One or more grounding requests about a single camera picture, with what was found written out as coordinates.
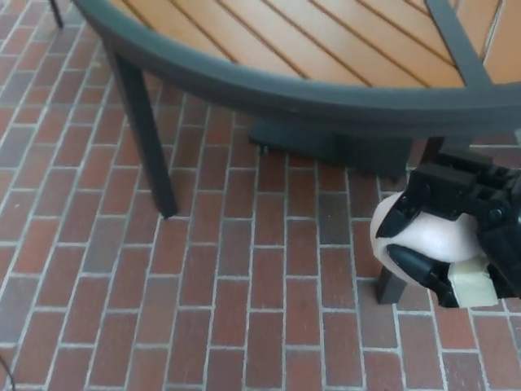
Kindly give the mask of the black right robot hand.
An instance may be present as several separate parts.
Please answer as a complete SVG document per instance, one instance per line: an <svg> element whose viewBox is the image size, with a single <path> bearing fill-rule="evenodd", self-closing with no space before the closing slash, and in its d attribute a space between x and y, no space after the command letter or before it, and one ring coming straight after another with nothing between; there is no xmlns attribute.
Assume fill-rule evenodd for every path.
<svg viewBox="0 0 521 391"><path fill-rule="evenodd" d="M520 172L473 152L443 151L381 201L374 257L444 308L492 306L520 295Z"/></svg>

